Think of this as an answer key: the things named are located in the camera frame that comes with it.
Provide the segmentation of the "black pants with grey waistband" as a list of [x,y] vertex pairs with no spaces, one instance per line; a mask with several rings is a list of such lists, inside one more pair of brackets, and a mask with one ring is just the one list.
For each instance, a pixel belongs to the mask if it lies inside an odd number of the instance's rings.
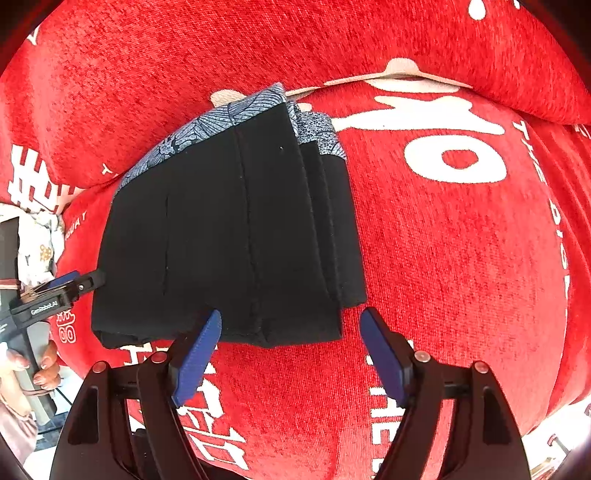
[[346,153],[332,120],[273,84],[166,137],[122,178],[91,327],[110,349],[221,314],[225,342],[331,342],[366,301]]

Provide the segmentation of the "white floral cloth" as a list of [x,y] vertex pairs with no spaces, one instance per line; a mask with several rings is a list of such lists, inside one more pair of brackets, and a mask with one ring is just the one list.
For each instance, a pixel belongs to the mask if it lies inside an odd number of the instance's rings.
[[1,220],[18,219],[18,279],[35,287],[56,277],[57,262],[64,252],[64,222],[47,211],[26,213],[9,204],[1,205]]

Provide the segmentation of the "red wedding bed quilt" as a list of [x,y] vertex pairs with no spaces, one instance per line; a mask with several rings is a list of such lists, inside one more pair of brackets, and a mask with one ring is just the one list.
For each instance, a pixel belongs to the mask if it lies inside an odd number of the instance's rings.
[[[116,181],[217,94],[308,89],[345,147],[370,305],[438,359],[488,362],[522,432],[590,393],[590,94],[573,76],[457,85],[283,73],[1,78],[1,182],[62,186],[62,270],[98,254]],[[358,308],[342,340],[222,343],[184,421],[250,479],[366,479],[399,426]]]

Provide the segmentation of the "red wedding pillow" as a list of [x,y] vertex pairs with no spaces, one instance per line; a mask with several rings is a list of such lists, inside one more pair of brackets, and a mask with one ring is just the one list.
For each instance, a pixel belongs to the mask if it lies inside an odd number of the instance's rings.
[[1,180],[87,188],[127,170],[211,94],[382,73],[397,58],[557,123],[590,96],[512,1],[67,1],[1,77]]

